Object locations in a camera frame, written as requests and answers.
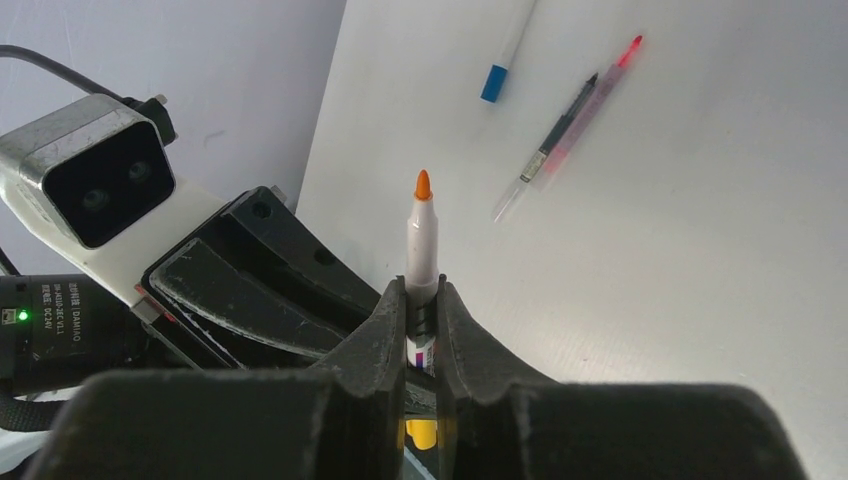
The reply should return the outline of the white marker orange tip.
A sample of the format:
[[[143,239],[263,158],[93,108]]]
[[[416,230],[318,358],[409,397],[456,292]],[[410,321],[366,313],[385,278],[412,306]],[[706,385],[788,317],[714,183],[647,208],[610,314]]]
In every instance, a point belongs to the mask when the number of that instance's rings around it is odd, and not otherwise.
[[[435,298],[438,268],[438,218],[429,174],[421,170],[413,191],[406,230],[406,355],[408,363],[428,375],[435,364]]]

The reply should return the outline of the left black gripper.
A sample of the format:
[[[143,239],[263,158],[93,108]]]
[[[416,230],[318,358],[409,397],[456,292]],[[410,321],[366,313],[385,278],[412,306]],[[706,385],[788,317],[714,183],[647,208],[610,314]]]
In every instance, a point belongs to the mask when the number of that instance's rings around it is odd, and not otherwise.
[[[285,200],[276,187],[224,201],[180,185],[154,212],[172,238],[138,288],[164,315],[153,333],[193,367],[286,368],[292,353],[320,359],[344,334],[304,310],[366,318],[376,307],[380,294]]]

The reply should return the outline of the pink gel pen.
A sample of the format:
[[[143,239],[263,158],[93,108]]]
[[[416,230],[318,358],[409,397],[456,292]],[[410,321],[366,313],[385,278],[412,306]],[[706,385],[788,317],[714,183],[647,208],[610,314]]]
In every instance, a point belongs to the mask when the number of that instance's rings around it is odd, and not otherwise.
[[[498,201],[492,214],[492,220],[494,222],[501,221],[507,215],[512,204],[518,201],[529,185],[536,183],[541,186],[543,177],[551,177],[556,172],[569,153],[574,149],[580,137],[586,132],[593,119],[598,115],[615,87],[627,73],[632,61],[638,56],[643,40],[643,35],[636,36],[618,60],[602,76],[599,75],[594,91],[562,139],[554,147],[535,178],[529,183],[519,181],[518,177],[524,168],[521,170],[517,178]]]

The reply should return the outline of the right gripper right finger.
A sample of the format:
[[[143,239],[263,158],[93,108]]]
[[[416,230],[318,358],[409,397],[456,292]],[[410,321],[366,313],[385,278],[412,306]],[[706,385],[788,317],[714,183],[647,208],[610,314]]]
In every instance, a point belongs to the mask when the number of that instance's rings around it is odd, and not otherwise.
[[[732,384],[560,383],[437,294],[444,479],[803,479],[780,420]]]

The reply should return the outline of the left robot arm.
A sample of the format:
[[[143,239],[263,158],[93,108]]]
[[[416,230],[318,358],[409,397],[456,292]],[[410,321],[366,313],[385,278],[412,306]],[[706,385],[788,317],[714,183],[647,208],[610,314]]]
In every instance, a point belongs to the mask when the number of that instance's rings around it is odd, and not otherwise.
[[[30,395],[111,369],[286,369],[323,358],[379,296],[269,188],[243,193],[148,265],[150,320],[83,274],[1,279],[1,426],[49,429]]]

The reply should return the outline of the blue capped white marker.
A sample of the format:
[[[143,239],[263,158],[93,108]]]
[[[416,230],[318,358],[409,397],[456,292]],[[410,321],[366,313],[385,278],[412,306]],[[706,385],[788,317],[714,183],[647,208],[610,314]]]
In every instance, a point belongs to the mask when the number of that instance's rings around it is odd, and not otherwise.
[[[514,11],[510,17],[510,23],[504,30],[503,40],[497,58],[491,63],[490,70],[480,93],[480,98],[483,101],[489,103],[496,103],[498,101],[535,4],[536,0],[513,2]]]

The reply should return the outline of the black gel pen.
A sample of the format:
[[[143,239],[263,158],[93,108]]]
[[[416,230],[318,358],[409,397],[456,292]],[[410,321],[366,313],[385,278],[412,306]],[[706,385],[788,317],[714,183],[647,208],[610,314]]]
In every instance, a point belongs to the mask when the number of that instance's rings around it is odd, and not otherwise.
[[[565,132],[575,120],[578,113],[588,100],[589,96],[594,91],[596,83],[598,81],[598,77],[599,74],[595,72],[589,79],[584,82],[582,88],[578,92],[577,96],[574,98],[573,102],[570,104],[568,109],[559,117],[555,125],[551,128],[547,137],[543,140],[539,148],[536,150],[531,159],[525,165],[524,169],[518,177],[519,181],[523,183],[529,183],[535,178],[542,165],[551,154],[554,147],[562,139]]]

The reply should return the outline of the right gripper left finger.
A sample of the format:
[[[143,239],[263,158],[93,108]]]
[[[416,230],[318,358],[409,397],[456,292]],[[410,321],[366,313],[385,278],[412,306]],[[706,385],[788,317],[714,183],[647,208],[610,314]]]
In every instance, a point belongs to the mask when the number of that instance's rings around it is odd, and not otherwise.
[[[404,281],[306,369],[113,371],[61,410],[29,479],[397,479]]]

